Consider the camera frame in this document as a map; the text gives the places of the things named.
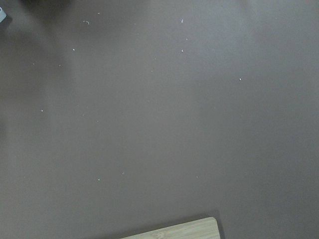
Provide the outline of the wooden cutting board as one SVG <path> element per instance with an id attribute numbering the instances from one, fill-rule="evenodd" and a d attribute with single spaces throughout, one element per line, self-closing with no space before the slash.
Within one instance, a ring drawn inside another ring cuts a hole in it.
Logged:
<path id="1" fill-rule="evenodd" d="M 138 235 L 125 237 L 126 239 L 220 239 L 217 220 L 208 217 L 183 224 L 178 224 Z"/>

